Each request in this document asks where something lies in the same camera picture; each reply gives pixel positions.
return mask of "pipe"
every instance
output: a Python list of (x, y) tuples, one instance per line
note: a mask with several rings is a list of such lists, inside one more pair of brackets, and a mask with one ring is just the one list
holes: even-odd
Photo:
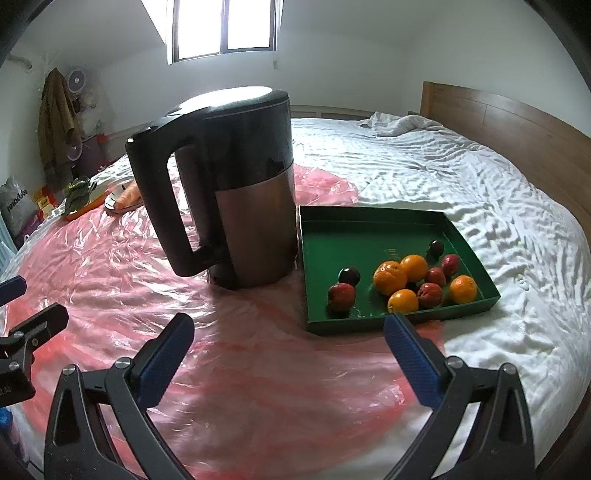
[(31, 62), (31, 60), (26, 59), (25, 57), (20, 57), (18, 55), (13, 55), (12, 53), (9, 53), (7, 59), (8, 61), (11, 61), (13, 63), (18, 63), (27, 71), (33, 69), (33, 63)]

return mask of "bed sheet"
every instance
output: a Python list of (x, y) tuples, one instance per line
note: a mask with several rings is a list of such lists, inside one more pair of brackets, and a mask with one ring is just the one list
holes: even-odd
[[(420, 116), (376, 113), (363, 122), (293, 120), (296, 163), (347, 178), (359, 203), (445, 212), (466, 237), (501, 292), (490, 311), (444, 326), (445, 351), (470, 366), (517, 365), (539, 462), (575, 412), (590, 380), (591, 254), (583, 231), (564, 207), (529, 184), (505, 158)], [(98, 182), (131, 177), (124, 157)], [(10, 263), (44, 235), (52, 219)], [(428, 418), (408, 408), (397, 426), (367, 453), (306, 480), (382, 479)], [(438, 473), (453, 466), (475, 414), (471, 408)], [(38, 458), (42, 439), (16, 414)]]

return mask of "window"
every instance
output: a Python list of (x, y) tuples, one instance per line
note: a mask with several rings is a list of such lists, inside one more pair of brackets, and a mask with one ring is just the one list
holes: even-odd
[(169, 0), (169, 63), (234, 51), (275, 50), (278, 0)]

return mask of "green tray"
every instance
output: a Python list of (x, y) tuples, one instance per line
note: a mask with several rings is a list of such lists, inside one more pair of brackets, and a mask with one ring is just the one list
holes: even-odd
[[(435, 239), (445, 244), (444, 255), (462, 260), (458, 275), (469, 275), (478, 285), (471, 303), (451, 304), (407, 314), (413, 323), (449, 320), (485, 312), (501, 298), (483, 265), (449, 218), (441, 212), (375, 207), (300, 207), (300, 247), (306, 282), (307, 330), (318, 335), (382, 328), (388, 299), (372, 286), (372, 277), (386, 260), (425, 255), (430, 266), (439, 262), (426, 255)], [(327, 292), (339, 271), (355, 267), (361, 273), (355, 305), (346, 313), (327, 306)], [(444, 299), (448, 287), (443, 289)]]

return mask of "kettle lid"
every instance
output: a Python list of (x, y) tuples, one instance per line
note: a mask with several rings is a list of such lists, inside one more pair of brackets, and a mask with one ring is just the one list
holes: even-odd
[(289, 100), (287, 92), (270, 87), (247, 86), (214, 90), (197, 95), (167, 113), (166, 116), (188, 115), (207, 118), (264, 108)]

